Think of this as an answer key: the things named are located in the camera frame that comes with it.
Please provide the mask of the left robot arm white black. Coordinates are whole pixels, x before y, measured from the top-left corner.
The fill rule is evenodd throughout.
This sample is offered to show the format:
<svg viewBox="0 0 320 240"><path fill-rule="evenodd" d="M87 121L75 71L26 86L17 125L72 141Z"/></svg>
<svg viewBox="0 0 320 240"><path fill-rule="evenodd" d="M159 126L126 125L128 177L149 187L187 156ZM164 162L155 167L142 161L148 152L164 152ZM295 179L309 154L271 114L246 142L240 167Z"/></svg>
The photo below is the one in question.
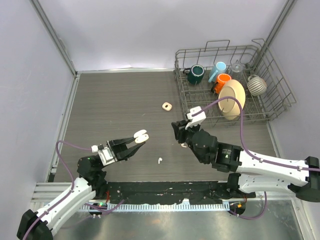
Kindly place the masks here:
<svg viewBox="0 0 320 240"><path fill-rule="evenodd" d="M79 159L77 178L71 178L71 185L37 211L27 210L21 217L17 230L20 240L51 240L66 221L83 205L92 199L100 200L107 192L105 180L108 165L127 161L149 139L143 129L132 137L107 141L105 145L89 148L92 155Z"/></svg>

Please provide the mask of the white charging case gold trim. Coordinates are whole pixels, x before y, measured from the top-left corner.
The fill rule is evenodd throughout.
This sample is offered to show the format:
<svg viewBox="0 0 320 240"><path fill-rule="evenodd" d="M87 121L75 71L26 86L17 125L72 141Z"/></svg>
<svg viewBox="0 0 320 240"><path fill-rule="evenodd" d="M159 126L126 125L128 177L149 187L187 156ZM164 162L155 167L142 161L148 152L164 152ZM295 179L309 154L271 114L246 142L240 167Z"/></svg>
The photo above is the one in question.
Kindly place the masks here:
<svg viewBox="0 0 320 240"><path fill-rule="evenodd" d="M133 135L133 138L134 138L134 142L136 144L140 144L140 143L146 142L149 139L149 135L147 134L147 130L142 129L142 130L137 131Z"/></svg>

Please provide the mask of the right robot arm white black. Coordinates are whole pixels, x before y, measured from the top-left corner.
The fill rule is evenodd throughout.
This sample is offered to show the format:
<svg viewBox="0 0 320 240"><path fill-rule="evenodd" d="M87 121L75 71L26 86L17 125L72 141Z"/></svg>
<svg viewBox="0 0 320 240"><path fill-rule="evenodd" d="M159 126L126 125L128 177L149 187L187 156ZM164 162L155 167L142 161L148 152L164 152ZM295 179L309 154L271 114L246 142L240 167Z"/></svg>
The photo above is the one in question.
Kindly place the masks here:
<svg viewBox="0 0 320 240"><path fill-rule="evenodd" d="M306 202L320 201L320 162L316 157L283 159L219 142L200 125L172 122L175 140L186 144L197 160L227 173L226 193L233 198L254 192L289 192Z"/></svg>

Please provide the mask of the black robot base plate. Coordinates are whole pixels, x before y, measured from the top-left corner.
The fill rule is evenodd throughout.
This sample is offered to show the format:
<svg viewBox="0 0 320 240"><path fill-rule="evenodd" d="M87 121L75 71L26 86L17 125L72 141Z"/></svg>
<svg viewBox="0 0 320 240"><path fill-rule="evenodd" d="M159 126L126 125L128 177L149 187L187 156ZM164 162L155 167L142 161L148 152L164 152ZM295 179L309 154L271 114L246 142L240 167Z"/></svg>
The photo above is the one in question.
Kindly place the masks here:
<svg viewBox="0 0 320 240"><path fill-rule="evenodd" d="M255 198L256 194L232 189L218 181L153 181L89 183L95 199L109 197L111 204L174 205L188 199L191 205L220 204L222 200Z"/></svg>

